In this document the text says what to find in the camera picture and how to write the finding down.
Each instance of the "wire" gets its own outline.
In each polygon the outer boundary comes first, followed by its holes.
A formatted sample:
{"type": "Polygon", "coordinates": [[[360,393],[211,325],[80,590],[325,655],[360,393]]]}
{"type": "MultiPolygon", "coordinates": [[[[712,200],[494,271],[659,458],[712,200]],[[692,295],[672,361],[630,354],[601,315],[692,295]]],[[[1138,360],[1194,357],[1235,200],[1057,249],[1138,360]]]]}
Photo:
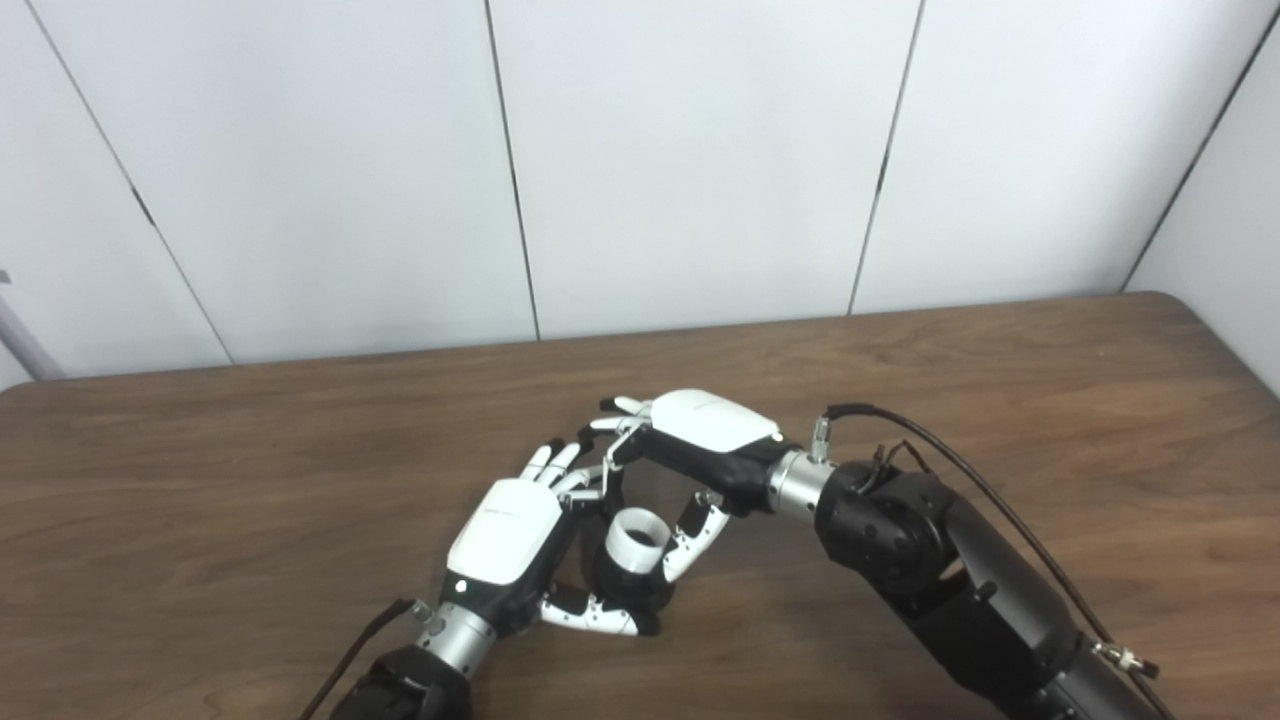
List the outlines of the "wire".
{"type": "MultiPolygon", "coordinates": [[[[1068,577],[1066,570],[1064,570],[1062,566],[1057,564],[1057,560],[1053,560],[1053,556],[1050,555],[1048,548],[1044,547],[1044,543],[1042,543],[1039,538],[1036,537],[1036,533],[1033,533],[1032,529],[1027,525],[1027,523],[1024,523],[1023,519],[1018,516],[1018,512],[1015,512],[1012,506],[1010,506],[1009,502],[1006,502],[1005,498],[1000,496],[996,488],[992,487],[992,484],[987,482],[987,479],[983,478],[982,474],[978,473],[978,470],[974,469],[973,465],[970,465],[964,457],[961,457],[959,452],[951,450],[951,447],[947,446],[947,443],[942,442],[942,439],[938,436],[924,429],[924,427],[922,427],[919,423],[904,418],[897,413],[891,413],[888,410],[883,410],[870,404],[850,402],[845,405],[832,405],[827,407],[826,413],[823,413],[823,418],[827,418],[828,420],[836,420],[846,415],[870,415],[874,418],[888,420],[895,425],[906,428],[908,430],[913,432],[920,439],[923,439],[931,447],[933,447],[933,450],[938,451],[940,455],[946,457],[948,462],[955,465],[956,469],[964,473],[966,478],[973,480],[973,484],[978,486],[978,489],[987,496],[987,500],[989,500],[991,503],[995,505],[997,510],[1000,510],[1000,514],[1004,515],[1005,519],[1009,520],[1009,524],[1018,530],[1018,534],[1020,534],[1023,539],[1027,541],[1027,544],[1029,544],[1032,551],[1036,552],[1037,557],[1041,559],[1041,562],[1043,562],[1044,566],[1048,568],[1050,574],[1053,575],[1053,579],[1057,580],[1057,584],[1062,587],[1062,592],[1065,592],[1066,596],[1071,598],[1071,602],[1075,605],[1076,610],[1080,611],[1080,615],[1084,616],[1084,620],[1089,624],[1089,628],[1093,629],[1093,633],[1098,637],[1098,639],[1105,643],[1115,642],[1111,637],[1111,633],[1108,633],[1106,626],[1102,625],[1102,620],[1098,619],[1098,616],[1093,612],[1093,609],[1089,607],[1089,603],[1084,600],[1084,596],[1080,594],[1079,588],[1076,588],[1075,583],[1071,582],[1071,578],[1068,577]]],[[[1139,675],[1137,670],[1128,670],[1125,671],[1125,674],[1129,676],[1130,680],[1133,680],[1133,684],[1138,688],[1138,692],[1140,692],[1142,696],[1147,698],[1147,702],[1149,702],[1151,706],[1156,708],[1157,712],[1160,712],[1166,720],[1175,720],[1172,712],[1164,702],[1161,702],[1160,697],[1156,694],[1156,691],[1151,687],[1149,683],[1147,683],[1146,678],[1139,675]]]]}
{"type": "Polygon", "coordinates": [[[356,656],[360,655],[360,651],[365,647],[365,643],[369,642],[370,638],[376,635],[379,630],[385,628],[388,623],[407,612],[410,607],[413,607],[413,602],[415,601],[412,600],[399,598],[388,605],[387,610],[379,612],[378,616],[375,616],[372,620],[369,621],[367,625],[365,625],[365,629],[361,630],[360,637],[356,638],[356,642],[353,642],[349,648],[347,648],[347,653],[343,655],[342,660],[338,661],[338,666],[333,669],[333,673],[329,673],[329,676],[325,679],[324,684],[320,685],[319,691],[316,691],[316,696],[311,698],[310,703],[307,703],[306,710],[302,711],[302,715],[298,715],[298,720],[311,720],[311,716],[315,715],[316,710],[320,707],[320,703],[324,702],[324,698],[329,697],[329,692],[333,691],[333,687],[337,685],[338,680],[342,679],[342,675],[347,671],[347,667],[349,667],[352,661],[356,660],[356,656]]]}

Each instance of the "white wall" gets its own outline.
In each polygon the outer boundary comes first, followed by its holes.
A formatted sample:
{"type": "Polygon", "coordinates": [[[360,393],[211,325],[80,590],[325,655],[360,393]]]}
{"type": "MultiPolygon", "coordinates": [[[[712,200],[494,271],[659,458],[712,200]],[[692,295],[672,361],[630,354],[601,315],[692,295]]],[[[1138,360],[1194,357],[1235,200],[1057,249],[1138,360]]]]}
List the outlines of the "white wall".
{"type": "Polygon", "coordinates": [[[35,5],[237,363],[534,338],[481,3],[35,5]]]}
{"type": "Polygon", "coordinates": [[[495,0],[543,334],[844,314],[915,14],[495,0]]]}
{"type": "Polygon", "coordinates": [[[1120,290],[1275,6],[929,3],[854,311],[1120,290]]]}
{"type": "Polygon", "coordinates": [[[13,352],[9,352],[8,347],[0,345],[0,391],[9,389],[29,379],[31,374],[18,363],[13,352]]]}
{"type": "Polygon", "coordinates": [[[1112,292],[1280,0],[492,0],[503,95],[484,3],[32,3],[0,340],[59,377],[1112,292]]]}
{"type": "Polygon", "coordinates": [[[0,337],[42,378],[227,355],[20,0],[0,0],[0,337]]]}
{"type": "Polygon", "coordinates": [[[1128,290],[1181,299],[1280,393],[1280,33],[1240,85],[1128,290]]]}

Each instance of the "small white cylinder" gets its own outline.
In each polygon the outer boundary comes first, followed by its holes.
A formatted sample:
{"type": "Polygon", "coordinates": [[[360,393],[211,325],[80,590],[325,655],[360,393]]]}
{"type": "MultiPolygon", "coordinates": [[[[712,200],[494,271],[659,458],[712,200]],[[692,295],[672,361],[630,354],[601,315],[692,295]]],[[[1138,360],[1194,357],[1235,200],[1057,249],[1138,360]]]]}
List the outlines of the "small white cylinder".
{"type": "Polygon", "coordinates": [[[644,507],[627,507],[613,516],[604,551],[627,573],[646,575],[662,560],[669,539],[671,529],[662,518],[644,507]]]}

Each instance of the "robotic arm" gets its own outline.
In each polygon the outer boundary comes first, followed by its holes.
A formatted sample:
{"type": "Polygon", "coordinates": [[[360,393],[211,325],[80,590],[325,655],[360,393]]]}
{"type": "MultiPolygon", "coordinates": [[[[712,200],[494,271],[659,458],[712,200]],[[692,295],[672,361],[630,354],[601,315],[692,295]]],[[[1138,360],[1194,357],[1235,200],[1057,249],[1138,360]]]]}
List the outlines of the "robotic arm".
{"type": "MultiPolygon", "coordinates": [[[[860,574],[956,683],[1010,720],[1169,717],[1158,700],[1148,694],[1156,705],[1144,702],[1103,661],[1130,675],[1155,676],[1157,669],[1111,643],[1100,624],[1102,639],[1087,637],[1043,578],[927,466],[902,470],[892,452],[844,464],[827,459],[831,423],[842,415],[879,415],[934,442],[910,420],[869,405],[833,406],[805,451],[772,420],[703,391],[646,402],[623,397],[602,407],[628,416],[595,420],[584,434],[621,428],[623,455],[689,475],[736,516],[782,514],[810,524],[832,561],[860,574]]],[[[1042,557],[1061,573],[1047,552],[1042,557]]],[[[1135,683],[1149,689],[1140,678],[1135,683]]]]}
{"type": "Polygon", "coordinates": [[[835,562],[860,574],[964,688],[1010,720],[1172,720],[1139,675],[1155,665],[1115,644],[1061,568],[963,459],[919,425],[869,405],[832,406],[806,451],[777,423],[698,389],[653,401],[618,397],[579,442],[553,441],[525,470],[490,487],[449,550],[439,609],[397,601],[365,630],[302,720],[312,716],[364,642],[412,610],[417,639],[379,657],[335,706],[334,720],[467,719],[470,680],[497,641],[536,620],[608,634],[653,635],[676,580],[731,516],[781,514],[813,527],[835,562]],[[1073,621],[1061,597],[961,496],[902,443],[867,461],[827,459],[831,423],[876,415],[919,434],[956,464],[1024,533],[1093,628],[1073,621]],[[602,436],[599,466],[573,469],[602,436]],[[892,464],[906,448],[920,464],[892,464]],[[698,480],[675,530],[626,507],[627,464],[653,460],[698,480]],[[552,582],[593,515],[611,520],[591,568],[593,592],[552,582]],[[1126,673],[1144,702],[1106,666],[1126,673]]]}

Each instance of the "brown table surface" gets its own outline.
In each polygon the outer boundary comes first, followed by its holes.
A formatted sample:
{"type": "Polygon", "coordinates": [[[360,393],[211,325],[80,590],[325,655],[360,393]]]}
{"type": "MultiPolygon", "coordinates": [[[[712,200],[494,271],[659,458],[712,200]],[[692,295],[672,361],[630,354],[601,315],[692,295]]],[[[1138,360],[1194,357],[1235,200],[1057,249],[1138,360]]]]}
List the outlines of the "brown table surface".
{"type": "MultiPolygon", "coordinates": [[[[14,388],[0,717],[294,717],[390,598],[434,600],[490,482],[600,397],[680,387],[805,442],[829,402],[916,419],[1162,664],[1183,720],[1280,716],[1280,402],[1183,305],[1130,295],[14,388]]],[[[897,437],[845,420],[833,456],[897,437]]],[[[673,519],[691,486],[627,487],[673,519]]],[[[477,717],[997,716],[810,536],[731,523],[659,638],[503,641],[477,717]]]]}

